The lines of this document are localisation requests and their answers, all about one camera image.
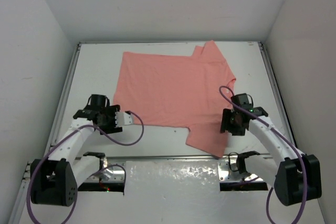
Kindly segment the salmon pink t-shirt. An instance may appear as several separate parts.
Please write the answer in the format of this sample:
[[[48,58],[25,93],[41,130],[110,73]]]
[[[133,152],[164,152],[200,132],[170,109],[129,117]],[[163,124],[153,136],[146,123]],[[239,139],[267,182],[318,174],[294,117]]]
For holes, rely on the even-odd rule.
[[[187,128],[188,146],[221,157],[228,141],[220,132],[222,112],[232,108],[235,81],[213,41],[191,56],[125,52],[113,101],[136,113],[137,123]]]

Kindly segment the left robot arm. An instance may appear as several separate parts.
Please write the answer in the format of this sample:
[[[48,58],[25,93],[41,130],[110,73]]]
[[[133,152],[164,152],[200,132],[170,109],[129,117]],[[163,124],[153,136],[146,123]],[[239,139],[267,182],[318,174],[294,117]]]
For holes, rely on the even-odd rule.
[[[91,95],[86,106],[74,114],[63,138],[44,158],[31,164],[28,200],[40,205],[71,206],[78,187],[105,167],[104,153],[86,152],[77,161],[79,151],[97,130],[106,134],[121,132],[119,112],[120,106],[111,105],[106,96]]]

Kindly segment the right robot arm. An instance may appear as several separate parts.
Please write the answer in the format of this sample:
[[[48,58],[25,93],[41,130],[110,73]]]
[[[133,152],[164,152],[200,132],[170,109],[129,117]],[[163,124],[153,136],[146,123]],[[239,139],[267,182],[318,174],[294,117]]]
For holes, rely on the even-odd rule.
[[[307,155],[292,145],[274,126],[262,107],[254,107],[246,93],[227,100],[232,109],[224,109],[221,133],[254,135],[271,155],[268,162],[257,151],[239,153],[234,172],[255,174],[271,185],[285,206],[322,196],[320,162],[315,155]]]

